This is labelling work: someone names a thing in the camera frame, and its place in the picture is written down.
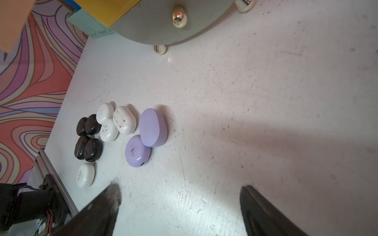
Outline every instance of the white table surface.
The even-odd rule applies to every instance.
[[[377,10],[373,0],[232,6],[163,56],[116,34],[89,39],[46,154],[78,209],[120,184],[114,235],[245,235],[245,184],[309,235],[377,234]],[[119,135],[80,189],[76,124],[104,102],[161,110],[168,139],[133,168],[133,135]]]

